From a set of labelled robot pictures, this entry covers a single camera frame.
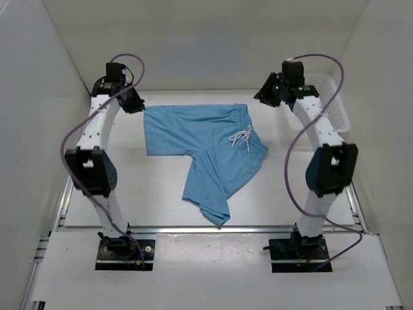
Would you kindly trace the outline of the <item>light blue shorts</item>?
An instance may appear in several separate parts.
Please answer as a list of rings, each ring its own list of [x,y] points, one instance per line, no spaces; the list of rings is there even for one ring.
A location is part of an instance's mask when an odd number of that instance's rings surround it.
[[[268,153],[246,104],[148,107],[143,117],[149,156],[190,156],[182,198],[221,227],[228,199],[259,171]]]

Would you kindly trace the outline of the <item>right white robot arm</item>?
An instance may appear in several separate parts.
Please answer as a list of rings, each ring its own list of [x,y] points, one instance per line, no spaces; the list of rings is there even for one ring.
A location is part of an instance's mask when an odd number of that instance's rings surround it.
[[[352,181],[358,148],[334,130],[315,86],[305,84],[300,61],[284,61],[281,72],[271,73],[254,97],[270,107],[285,103],[300,120],[301,133],[307,134],[314,149],[305,172],[307,200],[299,209],[301,217],[290,235],[290,252],[304,258],[321,243],[329,210]]]

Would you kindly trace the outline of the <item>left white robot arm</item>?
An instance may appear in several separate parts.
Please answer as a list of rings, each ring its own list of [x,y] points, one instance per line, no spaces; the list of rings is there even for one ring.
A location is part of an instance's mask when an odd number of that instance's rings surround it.
[[[123,219],[115,189],[117,170],[106,152],[112,125],[123,110],[135,114],[145,109],[144,100],[133,88],[130,69],[121,63],[106,64],[106,74],[93,86],[88,120],[82,125],[82,135],[76,146],[64,152],[76,189],[93,205],[101,221],[99,237],[104,247],[120,258],[129,258],[136,251],[130,226]]]

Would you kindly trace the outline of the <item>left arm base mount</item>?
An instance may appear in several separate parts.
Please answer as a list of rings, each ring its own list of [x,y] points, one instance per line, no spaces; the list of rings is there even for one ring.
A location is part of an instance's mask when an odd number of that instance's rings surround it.
[[[97,250],[95,270],[98,271],[152,271],[156,241],[154,239],[138,239],[141,252],[136,244],[122,236],[109,238],[102,232]]]

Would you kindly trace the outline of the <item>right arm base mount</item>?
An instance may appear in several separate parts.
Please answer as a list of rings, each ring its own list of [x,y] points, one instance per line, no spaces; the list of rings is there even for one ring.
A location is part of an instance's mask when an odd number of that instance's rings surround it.
[[[294,249],[291,239],[269,239],[268,245],[263,247],[270,253],[272,273],[331,273],[331,263],[324,263],[330,259],[327,244],[324,238],[318,245]]]

